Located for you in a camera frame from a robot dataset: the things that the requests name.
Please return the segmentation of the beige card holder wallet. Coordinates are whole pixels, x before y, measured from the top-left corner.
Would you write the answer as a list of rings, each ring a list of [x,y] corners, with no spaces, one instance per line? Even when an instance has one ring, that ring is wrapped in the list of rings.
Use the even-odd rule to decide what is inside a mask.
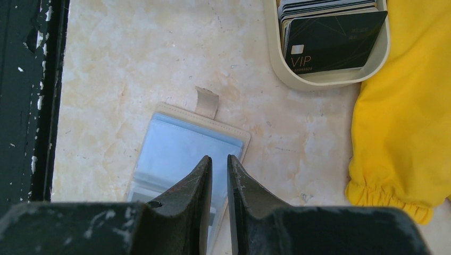
[[[204,156],[212,158],[212,196],[206,253],[212,254],[228,204],[227,156],[243,160],[251,134],[215,121],[219,96],[196,87],[194,112],[158,103],[132,175],[128,202],[148,202],[186,177]]]

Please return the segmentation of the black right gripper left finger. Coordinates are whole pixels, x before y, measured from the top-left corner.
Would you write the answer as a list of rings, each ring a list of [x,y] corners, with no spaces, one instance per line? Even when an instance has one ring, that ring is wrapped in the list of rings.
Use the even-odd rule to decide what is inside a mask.
[[[182,180],[138,203],[131,254],[206,254],[212,195],[212,160],[204,156]]]

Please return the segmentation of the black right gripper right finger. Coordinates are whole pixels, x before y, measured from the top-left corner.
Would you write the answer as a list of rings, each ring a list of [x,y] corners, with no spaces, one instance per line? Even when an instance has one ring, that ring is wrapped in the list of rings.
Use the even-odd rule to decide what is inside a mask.
[[[233,254],[280,254],[274,213],[290,205],[244,169],[234,155],[227,158],[227,186]]]

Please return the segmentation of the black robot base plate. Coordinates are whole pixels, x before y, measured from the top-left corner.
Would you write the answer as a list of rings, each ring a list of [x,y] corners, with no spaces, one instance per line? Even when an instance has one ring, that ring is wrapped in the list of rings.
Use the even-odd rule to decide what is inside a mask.
[[[1,214],[51,198],[69,1],[1,1]]]

